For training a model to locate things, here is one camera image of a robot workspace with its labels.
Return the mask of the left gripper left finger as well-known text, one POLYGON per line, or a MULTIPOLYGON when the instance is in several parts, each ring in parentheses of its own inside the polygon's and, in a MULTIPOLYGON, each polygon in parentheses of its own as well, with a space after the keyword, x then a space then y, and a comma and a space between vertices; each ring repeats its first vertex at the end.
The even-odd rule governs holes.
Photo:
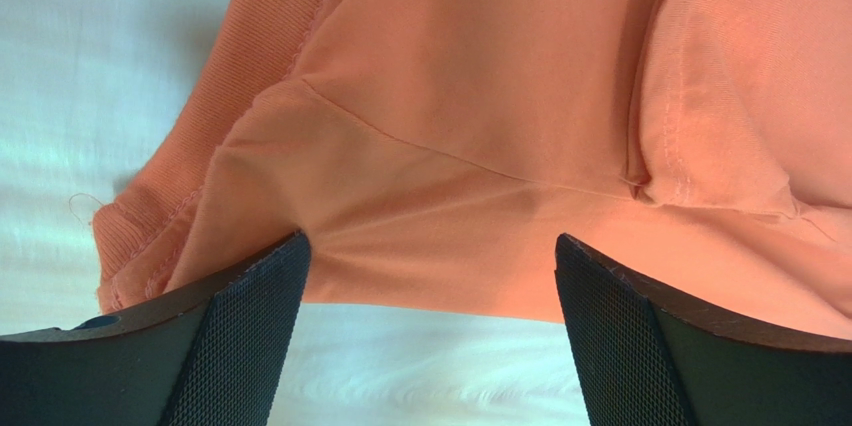
POLYGON ((5 425, 264 425, 310 267, 294 234, 142 304, 1 339, 5 425))

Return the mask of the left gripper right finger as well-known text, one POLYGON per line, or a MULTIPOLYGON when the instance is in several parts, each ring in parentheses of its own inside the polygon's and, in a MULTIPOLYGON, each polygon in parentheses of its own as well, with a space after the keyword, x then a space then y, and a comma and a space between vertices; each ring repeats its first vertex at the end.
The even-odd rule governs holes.
POLYGON ((570 235, 555 257, 591 424, 850 423, 849 341, 711 304, 570 235))

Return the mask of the orange t-shirt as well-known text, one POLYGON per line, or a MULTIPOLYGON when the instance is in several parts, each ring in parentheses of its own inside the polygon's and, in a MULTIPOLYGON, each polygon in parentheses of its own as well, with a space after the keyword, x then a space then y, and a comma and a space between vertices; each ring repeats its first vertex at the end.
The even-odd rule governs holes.
POLYGON ((232 0, 94 217, 112 313, 294 232, 305 298, 561 318, 563 233, 851 334, 851 0, 232 0))

